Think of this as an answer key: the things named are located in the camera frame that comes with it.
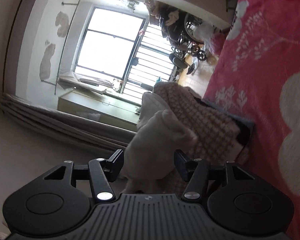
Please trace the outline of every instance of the cabinet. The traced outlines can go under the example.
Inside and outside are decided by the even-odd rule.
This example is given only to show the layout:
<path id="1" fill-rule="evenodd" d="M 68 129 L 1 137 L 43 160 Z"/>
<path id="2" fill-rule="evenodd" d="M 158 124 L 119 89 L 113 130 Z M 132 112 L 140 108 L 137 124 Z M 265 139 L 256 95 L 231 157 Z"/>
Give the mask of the cabinet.
<path id="1" fill-rule="evenodd" d="M 100 95 L 92 91 L 73 90 L 58 100 L 58 110 L 79 115 L 79 113 L 101 114 L 99 122 L 137 131 L 139 116 L 135 114 L 138 106 L 124 102 L 106 94 Z"/>

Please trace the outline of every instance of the white flower pattern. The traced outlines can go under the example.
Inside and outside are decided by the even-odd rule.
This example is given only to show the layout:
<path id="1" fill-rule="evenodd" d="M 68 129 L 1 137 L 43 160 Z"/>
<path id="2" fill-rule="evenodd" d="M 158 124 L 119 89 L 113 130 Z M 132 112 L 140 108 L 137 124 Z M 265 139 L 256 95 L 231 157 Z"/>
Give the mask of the white flower pattern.
<path id="1" fill-rule="evenodd" d="M 226 87 L 223 87 L 216 92 L 215 103 L 220 104 L 226 111 L 231 107 L 242 111 L 242 108 L 247 103 L 248 98 L 246 96 L 246 93 L 243 90 L 240 90 L 237 99 L 234 100 L 233 97 L 236 93 L 237 92 L 234 90 L 233 86 L 230 86 L 228 89 L 226 89 Z"/>
<path id="2" fill-rule="evenodd" d="M 250 55 L 252 55 L 252 58 L 249 58 L 250 60 L 259 60 L 264 53 L 280 42 L 300 44 L 300 41 L 286 39 L 272 31 L 267 21 L 263 18 L 261 11 L 249 16 L 245 23 L 242 24 L 241 18 L 246 14 L 248 6 L 249 2 L 247 0 L 238 3 L 233 27 L 226 38 L 231 41 L 241 34 L 231 66 L 233 72 L 237 71 L 239 66 L 249 66 L 249 64 L 243 64 L 243 62 Z M 252 38 L 258 40 L 258 35 L 260 35 L 258 42 L 251 41 Z M 250 47 L 251 43 L 257 43 L 257 45 L 252 48 Z"/>
<path id="3" fill-rule="evenodd" d="M 283 85 L 280 111 L 291 133 L 281 144 L 279 169 L 291 192 L 300 196 L 300 73 L 293 74 Z"/>
<path id="4" fill-rule="evenodd" d="M 237 4 L 235 9 L 234 21 L 232 24 L 232 28 L 227 36 L 227 40 L 234 40 L 242 29 L 242 21 L 241 18 L 245 15 L 247 11 L 247 7 L 249 6 L 249 2 L 247 0 L 242 0 Z"/>

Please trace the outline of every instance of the white wall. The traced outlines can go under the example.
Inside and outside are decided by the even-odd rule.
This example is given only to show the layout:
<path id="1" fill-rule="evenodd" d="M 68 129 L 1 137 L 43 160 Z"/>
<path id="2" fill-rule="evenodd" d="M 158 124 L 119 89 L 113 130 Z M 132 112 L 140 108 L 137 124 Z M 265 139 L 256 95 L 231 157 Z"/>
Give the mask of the white wall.
<path id="1" fill-rule="evenodd" d="M 127 13 L 137 17 L 147 18 L 149 16 L 146 5 L 143 3 L 144 0 L 140 1 L 138 5 L 135 6 L 135 10 L 130 11 L 127 6 L 119 0 L 84 0 L 93 3 L 94 6 L 105 9 L 115 9 L 118 12 Z"/>
<path id="2" fill-rule="evenodd" d="M 74 15 L 69 35 L 65 44 L 65 50 L 60 65 L 60 74 L 64 74 L 73 69 L 76 55 L 78 54 L 80 41 L 84 34 L 85 26 L 89 21 L 89 15 L 93 9 L 92 2 L 82 0 Z"/>
<path id="3" fill-rule="evenodd" d="M 56 83 L 61 52 L 65 42 L 64 37 L 59 37 L 55 20 L 61 11 L 68 15 L 69 22 L 73 16 L 75 6 L 62 5 L 77 3 L 79 0 L 36 0 L 25 30 L 20 51 L 16 95 L 30 102 L 52 109 L 57 109 L 58 96 L 66 93 L 59 86 L 54 95 L 55 87 L 42 82 L 39 78 L 40 64 L 46 49 L 46 44 L 55 44 L 55 53 L 52 56 L 50 78 L 47 82 Z"/>

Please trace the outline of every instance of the knitted fabric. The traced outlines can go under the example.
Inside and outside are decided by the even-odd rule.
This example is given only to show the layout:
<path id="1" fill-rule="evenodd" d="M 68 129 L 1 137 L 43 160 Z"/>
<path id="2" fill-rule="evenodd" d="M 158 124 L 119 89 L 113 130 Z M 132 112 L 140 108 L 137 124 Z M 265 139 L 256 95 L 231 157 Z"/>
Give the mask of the knitted fabric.
<path id="1" fill-rule="evenodd" d="M 195 97 L 201 98 L 197 93 L 177 83 L 159 82 L 154 86 L 154 93 L 165 100 L 178 120 L 198 136 L 195 146 L 185 153 L 190 159 L 205 159 L 212 165 L 223 165 L 229 160 L 240 132 L 230 117 L 200 105 L 195 100 Z M 164 178 L 165 193 L 180 195 L 186 185 L 176 169 Z"/>

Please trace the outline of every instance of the metal screw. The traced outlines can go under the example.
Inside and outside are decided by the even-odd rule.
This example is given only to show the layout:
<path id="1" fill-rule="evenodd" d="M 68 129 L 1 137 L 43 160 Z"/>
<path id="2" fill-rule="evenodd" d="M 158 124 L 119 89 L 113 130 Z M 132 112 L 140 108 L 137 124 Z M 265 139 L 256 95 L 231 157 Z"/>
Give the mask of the metal screw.
<path id="1" fill-rule="evenodd" d="M 185 198 L 186 199 L 198 199 L 200 198 L 200 194 L 198 192 L 190 191 L 185 193 Z"/>
<path id="2" fill-rule="evenodd" d="M 97 198 L 100 200 L 109 200 L 113 198 L 113 194 L 110 192 L 101 192 L 97 195 Z"/>

